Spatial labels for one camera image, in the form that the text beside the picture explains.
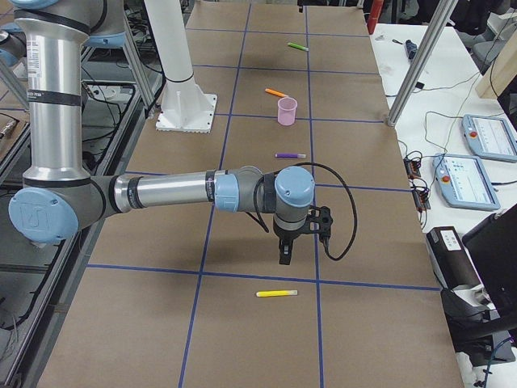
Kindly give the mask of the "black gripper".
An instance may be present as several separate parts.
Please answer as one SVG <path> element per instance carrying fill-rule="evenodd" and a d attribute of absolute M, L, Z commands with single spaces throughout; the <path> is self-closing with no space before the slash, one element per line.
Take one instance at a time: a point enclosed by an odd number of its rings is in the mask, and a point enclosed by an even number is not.
<path fill-rule="evenodd" d="M 284 220 L 274 220 L 273 230 L 279 238 L 279 264 L 289 265 L 292 259 L 292 241 L 302 234 L 311 234 L 310 221 L 300 220 L 289 222 Z"/>

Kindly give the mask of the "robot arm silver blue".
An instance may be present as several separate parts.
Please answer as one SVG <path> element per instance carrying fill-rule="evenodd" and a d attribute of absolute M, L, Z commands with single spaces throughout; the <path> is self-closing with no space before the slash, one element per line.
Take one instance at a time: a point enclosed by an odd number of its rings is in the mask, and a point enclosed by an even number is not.
<path fill-rule="evenodd" d="M 80 54 L 85 45 L 125 42 L 121 1 L 17 1 L 26 37 L 32 164 L 9 203 L 13 226 L 38 243 L 58 243 L 117 213 L 212 202 L 227 212 L 273 216 L 280 262 L 311 233 L 315 183 L 302 167 L 264 174 L 256 167 L 144 176 L 93 176 L 82 165 Z"/>

